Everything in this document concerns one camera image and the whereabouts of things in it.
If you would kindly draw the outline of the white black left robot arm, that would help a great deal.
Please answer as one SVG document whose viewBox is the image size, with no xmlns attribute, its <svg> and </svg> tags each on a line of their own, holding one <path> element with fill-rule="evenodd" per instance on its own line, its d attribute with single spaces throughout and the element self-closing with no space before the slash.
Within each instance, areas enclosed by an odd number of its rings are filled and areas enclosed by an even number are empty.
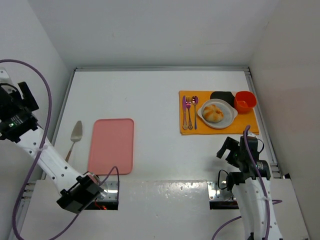
<svg viewBox="0 0 320 240">
<path fill-rule="evenodd" d="M 0 87 L 0 138 L 17 144 L 33 159 L 39 156 L 37 164 L 60 194 L 57 204 L 78 214 L 104 190 L 90 174 L 76 171 L 56 151 L 32 113 L 39 107 L 28 85 L 20 82 L 18 86 Z"/>
</svg>

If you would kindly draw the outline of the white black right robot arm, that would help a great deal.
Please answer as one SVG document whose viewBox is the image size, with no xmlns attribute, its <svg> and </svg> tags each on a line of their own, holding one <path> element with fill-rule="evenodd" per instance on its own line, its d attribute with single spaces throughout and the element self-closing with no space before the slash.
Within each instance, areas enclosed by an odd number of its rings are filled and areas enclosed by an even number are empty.
<svg viewBox="0 0 320 240">
<path fill-rule="evenodd" d="M 239 169 L 226 176 L 225 189 L 235 197 L 246 240 L 282 240 L 271 196 L 271 170 L 260 160 L 258 139 L 241 136 L 240 140 L 227 137 L 217 152 L 221 159 L 225 151 L 228 164 Z"/>
</svg>

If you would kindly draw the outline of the round yellow orange bread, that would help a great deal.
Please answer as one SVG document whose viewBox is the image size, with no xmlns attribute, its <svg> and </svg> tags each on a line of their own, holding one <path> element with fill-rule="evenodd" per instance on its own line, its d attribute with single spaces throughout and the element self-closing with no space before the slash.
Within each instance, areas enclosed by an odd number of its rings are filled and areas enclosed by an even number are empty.
<svg viewBox="0 0 320 240">
<path fill-rule="evenodd" d="M 224 113 L 215 104 L 207 105 L 203 109 L 202 116 L 207 122 L 211 123 L 219 123 L 224 119 Z"/>
</svg>

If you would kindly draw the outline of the metal spatula wooden handle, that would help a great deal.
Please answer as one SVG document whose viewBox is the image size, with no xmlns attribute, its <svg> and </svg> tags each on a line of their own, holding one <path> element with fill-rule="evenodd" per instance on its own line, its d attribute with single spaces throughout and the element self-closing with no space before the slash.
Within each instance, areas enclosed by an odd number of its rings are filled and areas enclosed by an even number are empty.
<svg viewBox="0 0 320 240">
<path fill-rule="evenodd" d="M 79 142 L 83 137 L 83 124 L 81 120 L 78 120 L 72 130 L 70 140 L 72 142 L 72 145 L 68 151 L 68 154 L 65 158 L 65 161 L 68 162 L 72 153 L 72 150 L 74 148 L 75 143 Z"/>
</svg>

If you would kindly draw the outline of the pink plastic tray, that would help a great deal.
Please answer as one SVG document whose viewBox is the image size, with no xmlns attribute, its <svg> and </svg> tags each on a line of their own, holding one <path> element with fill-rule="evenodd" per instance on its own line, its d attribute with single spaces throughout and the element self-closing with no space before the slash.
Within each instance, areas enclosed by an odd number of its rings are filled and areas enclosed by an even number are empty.
<svg viewBox="0 0 320 240">
<path fill-rule="evenodd" d="M 134 126 L 131 118 L 95 121 L 87 170 L 105 176 L 116 166 L 120 175 L 130 174 L 134 165 Z"/>
</svg>

